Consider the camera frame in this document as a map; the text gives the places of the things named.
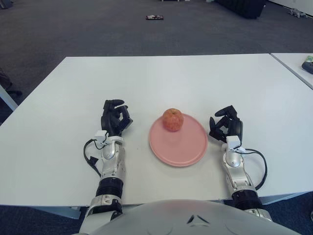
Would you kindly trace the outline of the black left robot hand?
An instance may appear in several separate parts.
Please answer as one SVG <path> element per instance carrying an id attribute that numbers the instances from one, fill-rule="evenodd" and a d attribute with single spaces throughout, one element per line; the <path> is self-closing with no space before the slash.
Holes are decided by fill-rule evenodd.
<path id="1" fill-rule="evenodd" d="M 128 112 L 128 106 L 121 99 L 106 100 L 101 116 L 101 128 L 107 131 L 109 137 L 122 137 L 122 132 L 133 122 Z"/>

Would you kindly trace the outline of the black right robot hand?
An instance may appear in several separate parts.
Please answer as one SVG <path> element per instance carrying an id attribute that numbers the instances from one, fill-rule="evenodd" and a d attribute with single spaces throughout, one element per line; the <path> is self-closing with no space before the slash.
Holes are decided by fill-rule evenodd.
<path id="1" fill-rule="evenodd" d="M 216 123 L 213 117 L 209 120 L 209 135 L 218 141 L 226 143 L 226 137 L 237 136 L 242 142 L 243 122 L 237 117 L 237 111 L 230 105 L 215 113 L 215 117 L 221 117 Z"/>

